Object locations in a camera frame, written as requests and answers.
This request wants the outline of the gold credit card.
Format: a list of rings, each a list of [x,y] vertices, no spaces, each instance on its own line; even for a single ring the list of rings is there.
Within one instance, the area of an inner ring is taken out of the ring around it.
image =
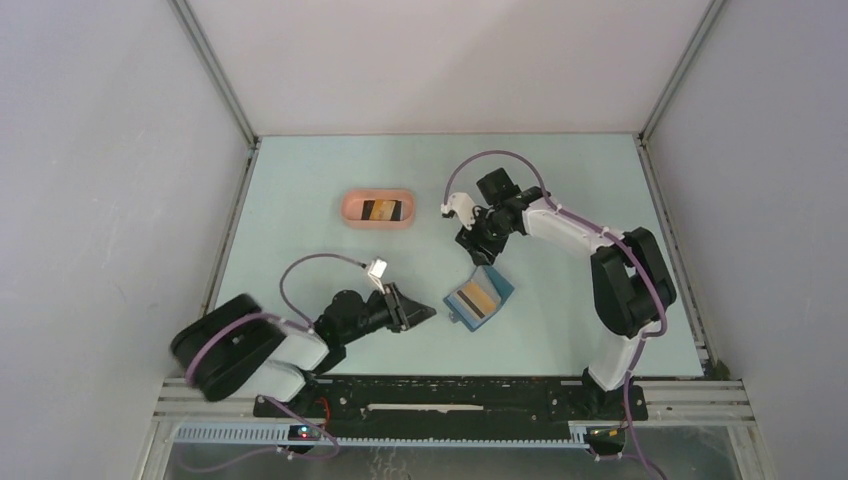
[[[462,286],[457,291],[457,296],[476,320],[492,315],[497,309],[497,300],[474,281],[469,281]]]

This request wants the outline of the blue card holder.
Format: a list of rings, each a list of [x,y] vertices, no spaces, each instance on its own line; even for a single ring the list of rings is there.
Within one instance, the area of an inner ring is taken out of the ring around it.
[[[514,291],[512,283],[494,266],[478,266],[443,298],[443,303],[452,322],[475,332],[502,309]]]

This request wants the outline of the pink oval tray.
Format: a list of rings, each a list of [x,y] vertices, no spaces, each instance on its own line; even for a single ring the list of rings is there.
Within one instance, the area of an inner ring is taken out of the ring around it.
[[[406,189],[352,189],[340,206],[343,221],[354,229],[406,229],[415,214],[415,196]]]

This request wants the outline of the black credit card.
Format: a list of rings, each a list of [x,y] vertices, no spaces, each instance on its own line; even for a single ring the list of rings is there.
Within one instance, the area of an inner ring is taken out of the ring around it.
[[[368,199],[362,203],[360,220],[366,222],[399,222],[404,204],[396,199]]]

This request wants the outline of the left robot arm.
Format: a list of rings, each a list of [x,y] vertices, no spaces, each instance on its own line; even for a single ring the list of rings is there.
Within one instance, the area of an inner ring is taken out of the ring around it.
[[[380,330],[404,333],[435,314],[393,283],[367,297],[336,293],[312,326],[284,320],[240,294],[181,330],[169,350],[205,400],[270,396],[299,417],[316,403],[309,383],[343,362],[349,344]]]

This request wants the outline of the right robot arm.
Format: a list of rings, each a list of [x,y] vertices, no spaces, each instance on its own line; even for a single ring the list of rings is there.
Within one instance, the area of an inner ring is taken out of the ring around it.
[[[523,190],[499,168],[478,180],[485,203],[466,193],[445,193],[441,213],[456,217],[456,242],[476,266],[490,267],[513,234],[545,240],[587,258],[596,314],[605,328],[599,352],[584,370],[585,411],[606,418],[630,387],[644,343],[665,334],[666,312],[677,298],[654,234],[620,231],[566,210],[542,184]]]

